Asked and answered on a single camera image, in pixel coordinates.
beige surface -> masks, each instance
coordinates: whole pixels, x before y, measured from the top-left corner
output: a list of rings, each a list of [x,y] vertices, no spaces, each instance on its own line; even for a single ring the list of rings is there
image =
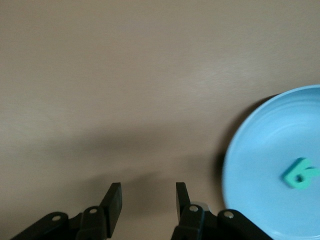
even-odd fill
[[[320,82],[318,0],[0,1],[0,239],[122,182],[113,235],[170,239],[175,182],[216,214],[239,115]]]

blue plate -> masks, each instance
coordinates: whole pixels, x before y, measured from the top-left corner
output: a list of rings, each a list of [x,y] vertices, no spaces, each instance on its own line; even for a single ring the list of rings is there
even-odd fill
[[[303,189],[284,180],[303,158],[305,171],[320,169],[320,85],[279,94],[243,122],[223,166],[226,207],[275,240],[320,240],[320,176]]]

plate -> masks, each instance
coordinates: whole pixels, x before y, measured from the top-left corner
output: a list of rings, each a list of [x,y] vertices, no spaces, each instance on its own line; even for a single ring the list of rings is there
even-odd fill
[[[224,202],[275,240],[320,240],[319,172],[320,85],[310,85],[242,123],[225,156]]]

